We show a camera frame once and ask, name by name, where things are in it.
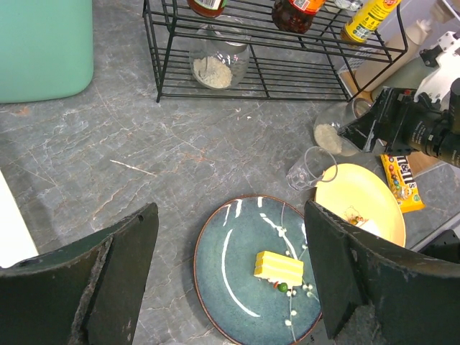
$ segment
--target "white powder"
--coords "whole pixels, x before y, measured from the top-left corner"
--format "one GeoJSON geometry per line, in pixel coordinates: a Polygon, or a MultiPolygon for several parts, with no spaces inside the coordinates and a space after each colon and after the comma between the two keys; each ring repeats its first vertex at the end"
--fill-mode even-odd
{"type": "Polygon", "coordinates": [[[228,88],[231,83],[230,68],[213,56],[195,59],[193,74],[198,81],[210,88],[228,88]]]}
{"type": "Polygon", "coordinates": [[[330,124],[319,124],[313,133],[319,146],[328,150],[333,155],[342,152],[342,140],[337,131],[330,124]]]}

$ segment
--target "yellow candy bag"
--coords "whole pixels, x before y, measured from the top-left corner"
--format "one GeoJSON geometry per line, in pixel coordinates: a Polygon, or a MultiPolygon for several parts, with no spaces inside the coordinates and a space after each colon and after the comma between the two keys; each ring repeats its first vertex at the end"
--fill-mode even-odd
{"type": "Polygon", "coordinates": [[[425,208],[406,156],[381,155],[388,185],[403,213],[425,208]]]}

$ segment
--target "yellow plate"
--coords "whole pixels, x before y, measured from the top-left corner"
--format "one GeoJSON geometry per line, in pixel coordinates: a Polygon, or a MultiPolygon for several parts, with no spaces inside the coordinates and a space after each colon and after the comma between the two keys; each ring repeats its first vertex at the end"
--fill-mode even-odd
{"type": "MultiPolygon", "coordinates": [[[[335,167],[327,169],[324,180],[334,173],[335,167]]],[[[390,189],[368,169],[339,164],[334,180],[317,184],[315,201],[347,221],[356,216],[372,220],[372,233],[405,246],[405,223],[400,207],[390,189]]]]}

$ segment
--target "blue ceramic plate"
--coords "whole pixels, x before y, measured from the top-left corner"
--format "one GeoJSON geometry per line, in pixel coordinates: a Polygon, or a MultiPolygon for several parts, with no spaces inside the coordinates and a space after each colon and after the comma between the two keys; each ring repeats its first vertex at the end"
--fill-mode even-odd
{"type": "Polygon", "coordinates": [[[193,271],[206,314],[235,343],[292,344],[321,316],[303,217],[275,198],[241,197],[220,207],[198,238],[193,271]],[[256,255],[264,250],[289,251],[304,262],[304,284],[291,297],[254,277],[256,255]]]}

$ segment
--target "bottle label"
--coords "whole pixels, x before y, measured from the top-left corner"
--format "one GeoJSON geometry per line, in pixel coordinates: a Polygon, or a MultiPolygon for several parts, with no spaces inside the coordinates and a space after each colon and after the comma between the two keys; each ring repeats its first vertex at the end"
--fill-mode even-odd
{"type": "Polygon", "coordinates": [[[296,8],[307,14],[315,14],[324,5],[326,0],[289,0],[296,8]]]}
{"type": "Polygon", "coordinates": [[[220,9],[221,7],[225,6],[226,0],[224,0],[222,6],[221,5],[221,0],[194,0],[194,2],[205,8],[205,9],[210,9],[210,10],[217,10],[220,9]]]}
{"type": "Polygon", "coordinates": [[[364,42],[391,13],[401,0],[370,0],[345,25],[345,31],[355,42],[364,42]]]}

